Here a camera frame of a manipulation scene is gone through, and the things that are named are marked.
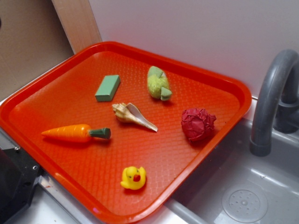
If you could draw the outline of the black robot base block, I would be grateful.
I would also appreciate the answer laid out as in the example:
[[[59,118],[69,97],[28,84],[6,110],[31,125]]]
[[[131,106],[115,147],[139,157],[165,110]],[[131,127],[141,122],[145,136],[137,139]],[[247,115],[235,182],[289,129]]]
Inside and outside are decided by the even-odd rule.
[[[0,151],[0,222],[8,224],[31,206],[40,165],[22,148]]]

